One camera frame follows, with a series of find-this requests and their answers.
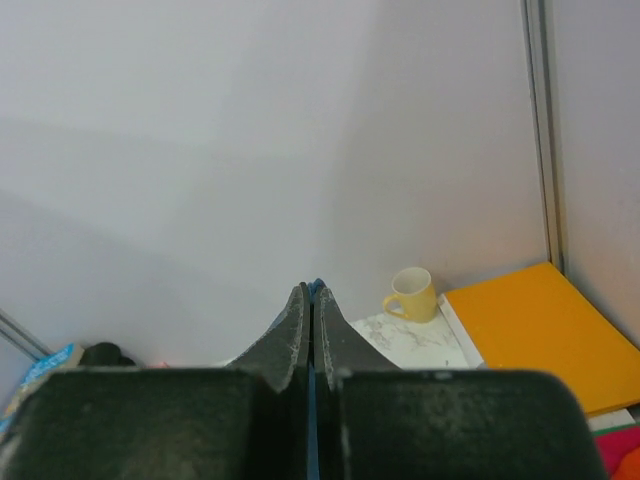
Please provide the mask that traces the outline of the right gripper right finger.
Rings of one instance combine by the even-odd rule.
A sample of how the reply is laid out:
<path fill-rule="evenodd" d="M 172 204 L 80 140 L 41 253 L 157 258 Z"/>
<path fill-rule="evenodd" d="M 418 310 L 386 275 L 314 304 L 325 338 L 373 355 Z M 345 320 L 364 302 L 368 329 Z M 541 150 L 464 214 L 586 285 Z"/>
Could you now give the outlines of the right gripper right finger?
<path fill-rule="evenodd" d="M 313 300 L 323 479 L 603 479 L 584 414 L 556 377 L 528 370 L 403 370 Z"/>

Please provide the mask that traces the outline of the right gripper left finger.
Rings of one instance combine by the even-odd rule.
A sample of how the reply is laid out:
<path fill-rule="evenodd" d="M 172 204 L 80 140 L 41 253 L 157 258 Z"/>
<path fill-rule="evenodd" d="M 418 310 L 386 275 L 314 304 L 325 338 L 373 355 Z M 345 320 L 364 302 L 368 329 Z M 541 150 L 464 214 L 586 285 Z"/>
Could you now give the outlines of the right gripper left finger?
<path fill-rule="evenodd" d="M 51 375 L 1 442 L 5 479 L 303 479 L 310 299 L 216 368 Z"/>

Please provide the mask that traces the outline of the blue t shirt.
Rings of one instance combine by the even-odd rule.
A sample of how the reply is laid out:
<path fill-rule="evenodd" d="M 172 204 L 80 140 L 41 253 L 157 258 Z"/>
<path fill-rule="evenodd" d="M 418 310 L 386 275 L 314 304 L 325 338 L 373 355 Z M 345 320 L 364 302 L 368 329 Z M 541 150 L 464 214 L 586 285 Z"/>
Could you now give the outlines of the blue t shirt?
<path fill-rule="evenodd" d="M 283 310 L 247 350 L 227 364 L 263 380 L 273 393 L 259 409 L 251 479 L 318 479 L 313 346 L 321 279 L 295 286 Z"/>

